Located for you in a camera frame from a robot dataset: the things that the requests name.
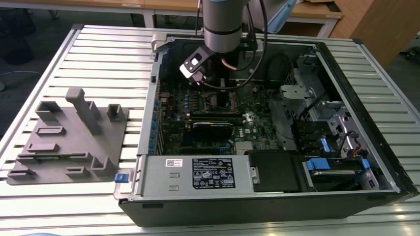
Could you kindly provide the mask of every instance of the silver metal frame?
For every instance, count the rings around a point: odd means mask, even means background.
[[[141,47],[151,44],[152,35],[156,32],[176,32],[193,35],[192,30],[139,29],[107,26],[84,26],[76,36],[72,30],[60,50],[52,60],[45,74],[36,86],[29,100],[7,132],[1,141],[1,170],[0,170],[0,235],[24,235],[31,233],[51,233],[57,235],[244,235],[244,236],[300,236],[311,235],[393,235],[411,236],[420,232],[420,197],[409,199],[404,203],[392,206],[375,207],[345,219],[317,220],[297,222],[277,222],[261,224],[217,225],[205,228],[197,227],[160,227],[140,228],[117,206],[113,198],[116,184],[85,183],[85,184],[51,184],[9,186],[4,178],[8,170],[15,165],[16,154],[21,150],[20,144],[28,139],[24,131],[31,131],[37,117],[33,109],[41,100],[56,99],[60,102],[61,87],[75,83],[89,85],[87,96],[92,96],[96,104],[103,102],[103,97],[113,101],[127,103],[132,107],[128,121],[124,143],[127,147],[121,151],[120,169],[132,169],[136,166],[136,145],[139,142],[139,131],[141,126],[141,104],[144,103],[144,69],[139,72],[137,78],[132,73],[124,73],[129,78],[61,78],[63,66],[75,66],[67,63],[65,58],[80,59],[80,66],[97,66],[92,60],[104,60],[109,57],[103,54],[109,47],[107,40],[111,39],[115,45],[123,50],[115,50],[112,55],[113,63],[123,62],[125,66],[141,65],[148,68],[152,64],[151,53]],[[399,95],[396,89],[388,85],[387,74],[381,72],[373,57],[367,54],[359,46],[348,39],[320,39],[312,37],[297,37],[271,35],[269,38],[325,42],[332,55],[348,77],[355,91],[367,107],[377,127],[388,140],[391,148],[399,157],[400,163],[413,180],[420,185],[420,125],[417,118],[409,112],[411,103]],[[80,55],[80,47],[87,43],[95,43],[99,51]],[[97,75],[107,76],[101,70]],[[105,86],[113,86],[113,93],[109,93]],[[131,193],[131,183],[120,184],[121,194]]]

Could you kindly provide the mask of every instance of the floor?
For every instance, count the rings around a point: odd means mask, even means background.
[[[132,27],[133,23],[136,26],[143,25],[141,17],[132,19],[129,14],[120,13],[59,11],[57,16],[59,19],[53,20],[47,10],[33,10],[32,20],[37,31],[27,37],[27,40],[35,59],[20,66],[12,66],[0,58],[0,74],[20,70],[43,73],[75,23],[125,27]],[[157,26],[160,28],[192,30],[195,19],[195,17],[171,18],[171,23],[167,24],[164,17],[157,16]],[[420,92],[417,89],[420,65],[407,61],[404,56],[399,56],[387,71],[413,105],[420,109]],[[5,89],[0,91],[0,138],[16,117],[37,80],[39,75],[36,74],[9,74],[0,77],[0,82],[5,85]]]

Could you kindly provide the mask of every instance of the black cable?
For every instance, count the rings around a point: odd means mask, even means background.
[[[253,20],[252,20],[252,14],[251,14],[251,10],[249,10],[249,4],[247,4],[247,12],[248,12],[248,21],[249,21],[249,34],[252,35],[252,37],[253,37],[253,43],[256,44],[256,34],[255,34],[255,30],[253,30]],[[251,58],[251,60],[248,61],[247,65],[244,65],[243,68],[236,68],[235,71],[243,71],[243,70],[245,70],[245,69],[249,67],[251,62],[252,62],[253,59],[255,59],[256,48],[257,48],[257,45],[253,46],[252,58]]]
[[[327,91],[317,98],[315,98],[313,102],[309,104],[309,106],[307,106],[307,108],[299,114],[297,119],[300,119],[303,115],[312,109],[312,107],[315,107],[316,104],[319,104],[319,102],[324,99],[325,96],[327,96]]]
[[[267,11],[265,11],[265,5],[264,5],[264,0],[260,0],[260,5],[261,5],[261,12],[263,12],[263,19],[264,19],[264,47],[263,47],[263,53],[261,53],[261,57],[260,57],[260,60],[257,61],[257,64],[255,66],[255,69],[253,69],[253,72],[252,74],[249,75],[249,77],[247,78],[247,80],[243,82],[241,85],[237,85],[235,87],[216,87],[213,85],[209,85],[208,83],[203,83],[205,86],[213,88],[213,89],[220,89],[220,90],[232,90],[232,89],[239,89],[241,88],[248,82],[249,80],[252,79],[257,69],[260,68],[260,65],[261,65],[261,62],[263,62],[263,59],[264,59],[264,56],[265,56],[265,51],[267,51],[267,38],[268,38],[268,31],[267,31],[267,28],[268,28],[268,22],[267,22]]]
[[[185,26],[188,20],[189,20],[191,16],[187,17],[185,21],[184,21],[184,24],[183,24],[183,27]]]
[[[199,28],[199,17],[200,17],[200,4],[201,1],[199,2],[199,6],[197,6],[197,17],[196,17],[196,35],[197,35],[197,28]]]
[[[352,133],[356,133],[353,130],[349,130],[345,134],[344,134],[344,137],[343,137],[343,141],[341,141],[341,144],[340,144],[340,147],[339,149],[336,150],[336,158],[340,158],[340,155],[341,155],[341,149],[344,147],[344,143],[345,143],[345,139],[347,139],[347,136],[351,135]]]

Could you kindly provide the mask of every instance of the metal bracket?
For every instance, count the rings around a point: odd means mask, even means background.
[[[157,49],[167,44],[167,34],[156,33],[152,36],[152,52],[156,53]]]

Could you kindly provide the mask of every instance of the robotic arm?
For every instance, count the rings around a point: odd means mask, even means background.
[[[249,19],[251,26],[264,29],[263,53],[253,70],[255,72],[265,55],[267,34],[268,32],[276,33],[283,27],[296,0],[251,0],[251,2],[249,0],[201,1],[205,45],[200,46],[184,61],[180,66],[180,71],[189,81],[199,85],[204,84],[215,89],[236,89],[247,84],[253,73],[240,86],[216,87],[205,83],[204,69],[201,67],[203,63],[213,57],[223,57],[224,54],[231,53],[239,48],[243,38],[243,19],[245,19],[244,21]],[[256,22],[253,22],[251,16],[244,17],[248,13],[252,14],[253,18],[257,16],[261,20],[257,19]]]

